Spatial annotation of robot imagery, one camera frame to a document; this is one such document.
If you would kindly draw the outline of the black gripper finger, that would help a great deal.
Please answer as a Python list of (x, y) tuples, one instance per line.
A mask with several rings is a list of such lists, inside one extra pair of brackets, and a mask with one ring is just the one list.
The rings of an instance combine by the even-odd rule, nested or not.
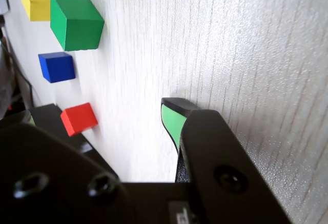
[(1, 223), (132, 223), (117, 177), (28, 121), (1, 120)]
[(289, 223), (278, 200), (218, 111), (164, 97), (162, 124), (179, 138), (202, 223)]

